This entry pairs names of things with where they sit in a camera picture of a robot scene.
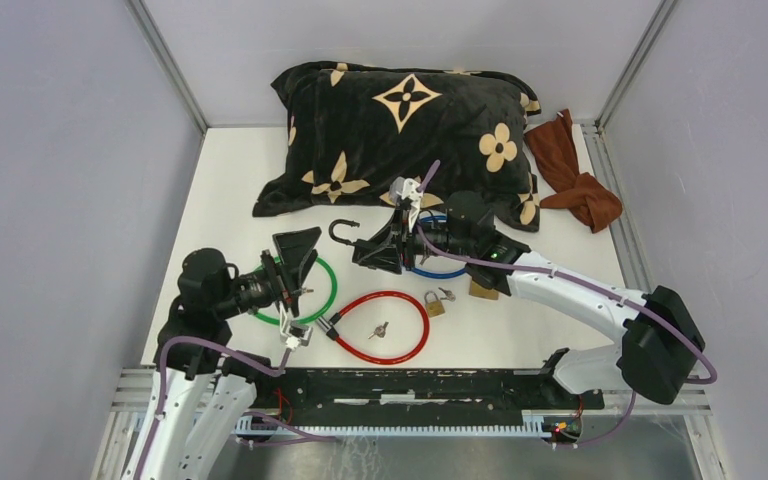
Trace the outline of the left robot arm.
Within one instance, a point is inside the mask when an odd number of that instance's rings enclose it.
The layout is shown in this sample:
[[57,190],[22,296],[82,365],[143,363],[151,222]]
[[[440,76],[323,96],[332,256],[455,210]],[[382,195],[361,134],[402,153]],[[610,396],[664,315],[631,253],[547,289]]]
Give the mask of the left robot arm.
[[[273,397],[273,378],[310,342],[298,321],[304,282],[318,258],[318,227],[273,235],[274,252],[242,273],[212,247],[189,253],[178,294],[157,337],[155,370],[143,427],[125,479],[200,479],[209,474],[232,427],[251,407]],[[273,306],[284,352],[278,366],[229,348],[230,319]]]

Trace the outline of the small brass padlock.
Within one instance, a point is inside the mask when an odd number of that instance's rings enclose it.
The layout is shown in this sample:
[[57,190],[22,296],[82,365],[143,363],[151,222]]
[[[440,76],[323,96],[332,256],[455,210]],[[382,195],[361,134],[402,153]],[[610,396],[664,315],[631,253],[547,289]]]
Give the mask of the small brass padlock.
[[446,313],[443,301],[435,291],[427,291],[423,296],[423,300],[427,315],[430,318],[438,317]]

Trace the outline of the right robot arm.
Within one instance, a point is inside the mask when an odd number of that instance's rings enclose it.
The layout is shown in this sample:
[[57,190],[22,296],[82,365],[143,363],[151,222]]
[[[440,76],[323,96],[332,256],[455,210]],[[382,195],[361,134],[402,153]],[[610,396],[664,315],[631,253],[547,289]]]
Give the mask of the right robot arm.
[[692,383],[697,364],[711,365],[678,292],[666,286],[650,292],[611,286],[561,267],[501,233],[475,192],[455,193],[444,213],[444,221],[424,223],[418,210],[402,201],[371,238],[351,242],[353,263],[401,274],[420,257],[458,260],[480,287],[548,306],[609,339],[606,346],[560,349],[550,357],[549,374],[537,382],[545,405],[562,408],[577,394],[623,386],[670,405]]

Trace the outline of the blue cable lock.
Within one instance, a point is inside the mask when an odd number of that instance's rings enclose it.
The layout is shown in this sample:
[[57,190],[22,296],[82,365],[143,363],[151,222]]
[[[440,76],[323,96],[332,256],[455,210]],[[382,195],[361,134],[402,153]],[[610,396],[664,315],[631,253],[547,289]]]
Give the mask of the blue cable lock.
[[[418,222],[420,225],[425,226],[425,225],[436,225],[437,223],[444,222],[445,220],[446,220],[445,215],[432,211],[427,216],[420,218]],[[464,267],[461,267],[456,270],[448,271],[448,272],[439,272],[439,271],[429,271],[429,270],[422,269],[419,266],[414,266],[410,269],[410,271],[418,276],[421,276],[427,279],[432,279],[432,280],[451,280],[466,274],[466,270]]]

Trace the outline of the large brass padlock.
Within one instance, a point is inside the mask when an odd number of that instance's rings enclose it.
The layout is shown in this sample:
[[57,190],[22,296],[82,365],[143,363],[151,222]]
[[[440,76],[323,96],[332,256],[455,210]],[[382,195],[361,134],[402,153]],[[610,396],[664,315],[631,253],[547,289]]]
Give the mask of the large brass padlock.
[[472,297],[491,301],[497,301],[500,296],[498,291],[491,288],[485,288],[475,281],[470,282],[468,294]]

